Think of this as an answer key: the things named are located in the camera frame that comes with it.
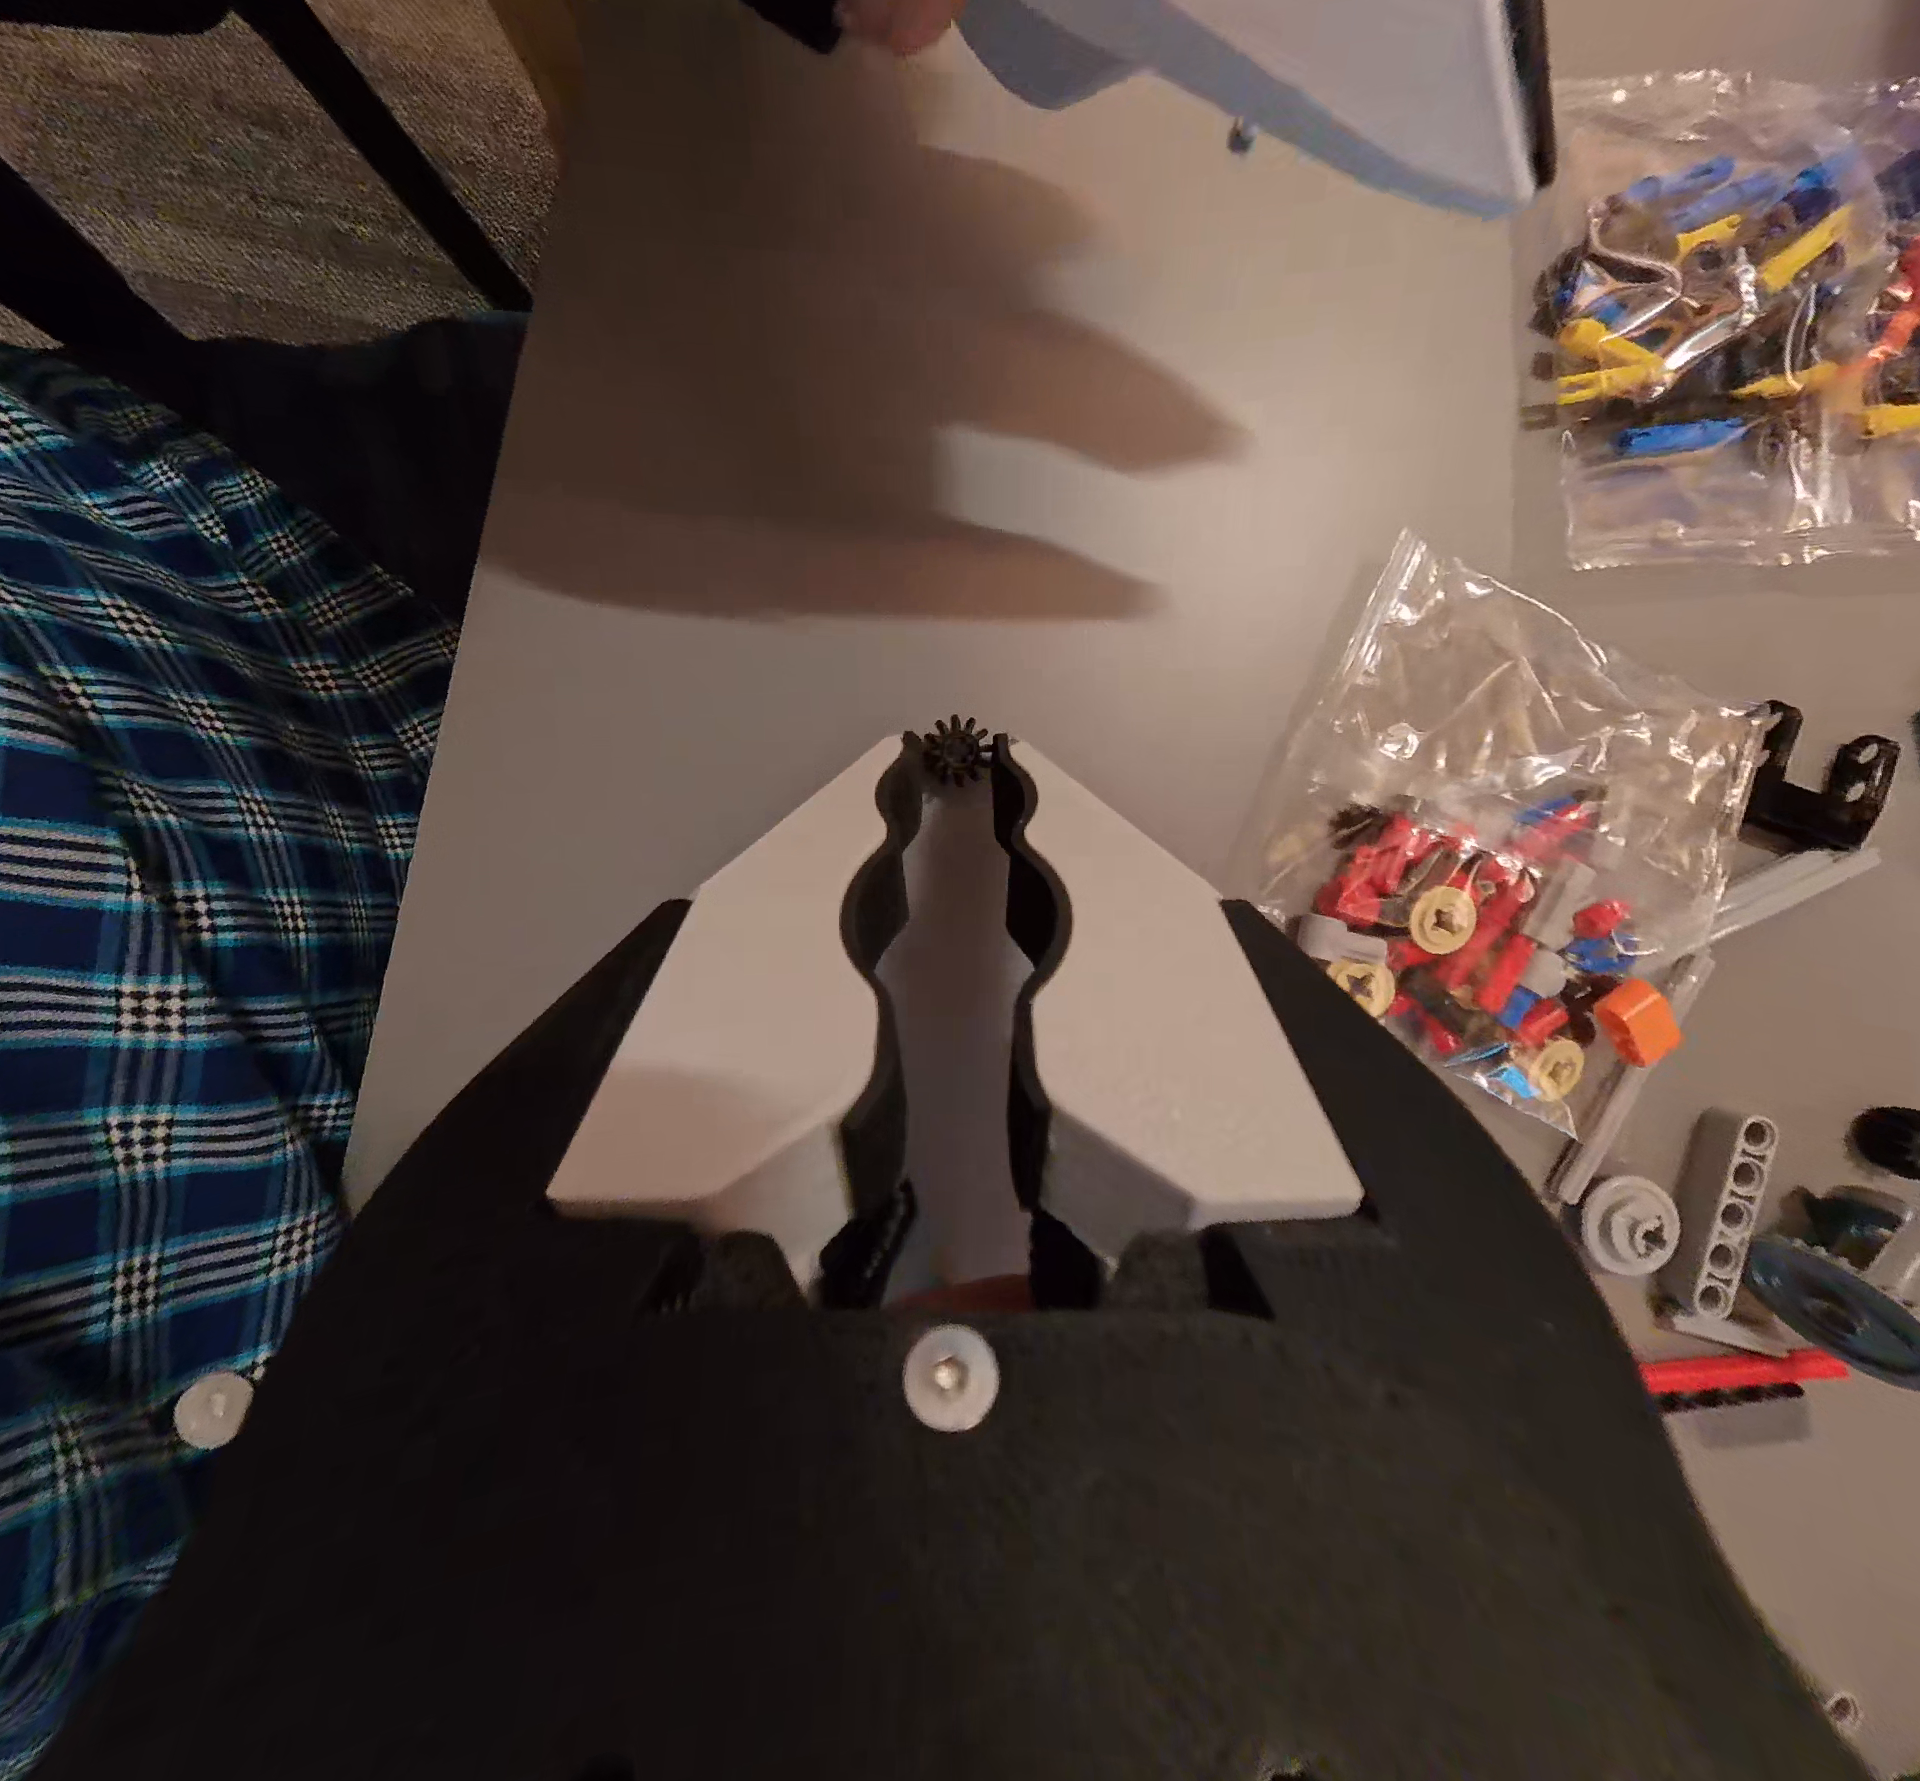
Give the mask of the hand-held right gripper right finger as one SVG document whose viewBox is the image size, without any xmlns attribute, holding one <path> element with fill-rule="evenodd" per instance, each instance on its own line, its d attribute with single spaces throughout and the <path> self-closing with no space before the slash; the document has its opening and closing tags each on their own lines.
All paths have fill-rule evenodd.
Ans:
<svg viewBox="0 0 1920 1781">
<path fill-rule="evenodd" d="M 1005 1107 L 1039 1309 L 1144 1237 L 1347 1221 L 1363 1192 L 1212 885 L 1006 735 L 1002 926 L 1027 962 Z"/>
</svg>

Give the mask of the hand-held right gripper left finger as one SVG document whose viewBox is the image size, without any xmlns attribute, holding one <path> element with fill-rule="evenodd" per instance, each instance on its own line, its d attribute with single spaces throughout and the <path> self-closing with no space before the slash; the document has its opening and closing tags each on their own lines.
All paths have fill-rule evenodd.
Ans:
<svg viewBox="0 0 1920 1781">
<path fill-rule="evenodd" d="M 548 1183 L 559 1215 L 761 1235 L 816 1300 L 879 1300 L 916 1199 L 878 971 L 920 817 L 920 743 L 886 739 L 696 890 Z"/>
</svg>

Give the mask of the bag of red lego pins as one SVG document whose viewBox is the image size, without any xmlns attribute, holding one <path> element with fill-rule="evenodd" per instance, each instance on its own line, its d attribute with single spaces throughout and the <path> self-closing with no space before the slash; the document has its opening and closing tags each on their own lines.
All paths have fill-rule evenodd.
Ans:
<svg viewBox="0 0 1920 1781">
<path fill-rule="evenodd" d="M 1763 731 L 1405 532 L 1279 749 L 1250 899 L 1427 1069 L 1572 1143 L 1682 1043 Z"/>
</svg>

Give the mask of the grey lego axle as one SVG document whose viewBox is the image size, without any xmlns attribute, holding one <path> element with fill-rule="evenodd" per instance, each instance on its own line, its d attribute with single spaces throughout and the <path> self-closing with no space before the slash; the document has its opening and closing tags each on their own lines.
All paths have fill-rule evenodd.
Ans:
<svg viewBox="0 0 1920 1781">
<path fill-rule="evenodd" d="M 1559 1205 L 1578 1205 L 1600 1165 L 1620 1141 L 1651 1072 L 1673 1055 L 1685 1031 L 1691 1005 L 1715 971 L 1715 953 L 1697 950 L 1679 956 L 1659 983 L 1625 983 L 1625 1005 L 1600 1005 L 1600 1030 L 1617 1065 L 1575 1139 L 1548 1173 L 1547 1195 Z"/>
</svg>

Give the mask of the grey lego pulley wheel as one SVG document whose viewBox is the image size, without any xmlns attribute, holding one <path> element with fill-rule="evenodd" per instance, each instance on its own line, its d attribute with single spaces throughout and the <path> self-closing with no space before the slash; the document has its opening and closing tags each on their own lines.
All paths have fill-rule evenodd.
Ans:
<svg viewBox="0 0 1920 1781">
<path fill-rule="evenodd" d="M 1646 1281 L 1664 1269 L 1682 1240 L 1673 1197 L 1657 1182 L 1614 1173 L 1589 1185 L 1578 1211 L 1586 1258 L 1620 1281 Z"/>
</svg>

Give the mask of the bag of yellow blue lego pins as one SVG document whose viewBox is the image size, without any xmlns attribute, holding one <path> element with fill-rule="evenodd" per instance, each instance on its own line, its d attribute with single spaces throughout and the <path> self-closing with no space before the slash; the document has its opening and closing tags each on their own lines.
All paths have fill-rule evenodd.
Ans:
<svg viewBox="0 0 1920 1781">
<path fill-rule="evenodd" d="M 1651 72 L 1554 106 L 1525 422 L 1569 567 L 1915 553 L 1915 77 Z"/>
</svg>

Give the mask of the light grey lego beam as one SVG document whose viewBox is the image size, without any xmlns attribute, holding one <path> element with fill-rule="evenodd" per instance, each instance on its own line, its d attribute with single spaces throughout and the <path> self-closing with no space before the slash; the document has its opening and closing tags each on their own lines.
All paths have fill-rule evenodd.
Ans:
<svg viewBox="0 0 1920 1781">
<path fill-rule="evenodd" d="M 1776 1149 L 1778 1129 L 1761 1115 L 1708 1107 L 1691 1125 L 1672 1190 L 1675 1247 L 1652 1279 L 1675 1318 L 1730 1320 Z"/>
</svg>

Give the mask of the thin grey lego axles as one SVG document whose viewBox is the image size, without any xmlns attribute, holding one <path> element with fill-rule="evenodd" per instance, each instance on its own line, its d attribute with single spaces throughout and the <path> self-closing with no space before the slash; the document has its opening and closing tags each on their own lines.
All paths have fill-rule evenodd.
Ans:
<svg viewBox="0 0 1920 1781">
<path fill-rule="evenodd" d="M 1881 866 L 1872 846 L 1857 850 L 1800 850 L 1771 858 L 1725 885 L 1707 946 L 1715 948 L 1734 934 L 1763 926 L 1781 915 L 1836 892 L 1845 883 Z"/>
</svg>

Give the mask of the red lego axle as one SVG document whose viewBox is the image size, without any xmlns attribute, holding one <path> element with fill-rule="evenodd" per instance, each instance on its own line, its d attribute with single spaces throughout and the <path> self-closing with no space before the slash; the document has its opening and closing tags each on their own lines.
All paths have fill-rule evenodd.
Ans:
<svg viewBox="0 0 1920 1781">
<path fill-rule="evenodd" d="M 1661 1358 L 1638 1362 L 1638 1376 L 1652 1398 L 1659 1390 L 1691 1390 L 1734 1384 L 1843 1383 L 1852 1369 L 1834 1354 L 1814 1348 L 1795 1348 L 1784 1354 L 1725 1352 L 1689 1358 Z"/>
</svg>

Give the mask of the large black lego gear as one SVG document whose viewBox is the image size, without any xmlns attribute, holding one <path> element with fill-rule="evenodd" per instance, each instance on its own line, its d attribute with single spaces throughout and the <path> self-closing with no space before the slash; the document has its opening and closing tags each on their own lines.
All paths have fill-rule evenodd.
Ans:
<svg viewBox="0 0 1920 1781">
<path fill-rule="evenodd" d="M 1804 1197 L 1793 1190 L 1748 1253 L 1744 1285 L 1753 1299 L 1811 1345 L 1866 1378 L 1917 1389 L 1915 1306 L 1870 1288 L 1807 1240 Z"/>
</svg>

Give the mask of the grey lego connector block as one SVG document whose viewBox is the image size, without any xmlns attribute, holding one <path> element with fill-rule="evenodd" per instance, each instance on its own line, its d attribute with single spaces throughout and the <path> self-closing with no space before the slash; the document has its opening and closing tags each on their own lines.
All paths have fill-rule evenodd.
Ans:
<svg viewBox="0 0 1920 1781">
<path fill-rule="evenodd" d="M 1903 1306 L 1915 1306 L 1915 1192 L 1864 1183 L 1809 1192 L 1804 1221 L 1819 1253 Z"/>
</svg>

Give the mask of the person's blue plaid shirt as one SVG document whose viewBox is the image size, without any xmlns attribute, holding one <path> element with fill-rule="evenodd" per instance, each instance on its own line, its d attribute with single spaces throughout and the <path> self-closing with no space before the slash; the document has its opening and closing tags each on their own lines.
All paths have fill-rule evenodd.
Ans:
<svg viewBox="0 0 1920 1781">
<path fill-rule="evenodd" d="M 1 369 L 1 1763 L 126 1648 L 345 1227 L 457 650 L 223 439 Z"/>
</svg>

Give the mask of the black metal frame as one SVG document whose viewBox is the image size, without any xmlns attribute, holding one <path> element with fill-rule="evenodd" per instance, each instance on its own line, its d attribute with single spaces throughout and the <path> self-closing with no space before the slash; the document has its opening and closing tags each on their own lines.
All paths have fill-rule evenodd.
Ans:
<svg viewBox="0 0 1920 1781">
<path fill-rule="evenodd" d="M 528 306 L 314 0 L 4 0 L 4 338 L 130 356 Z"/>
</svg>

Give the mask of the black lego bracket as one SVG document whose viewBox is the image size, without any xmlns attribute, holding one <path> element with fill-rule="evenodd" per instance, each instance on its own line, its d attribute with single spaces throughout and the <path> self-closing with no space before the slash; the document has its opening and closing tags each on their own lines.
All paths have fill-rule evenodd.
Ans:
<svg viewBox="0 0 1920 1781">
<path fill-rule="evenodd" d="M 1742 834 L 1778 851 L 1855 854 L 1863 850 L 1885 811 L 1898 778 L 1901 746 L 1885 735 L 1861 735 L 1839 749 L 1816 785 L 1793 780 L 1791 756 L 1800 739 L 1802 712 L 1768 699 L 1761 756 L 1742 815 Z"/>
</svg>

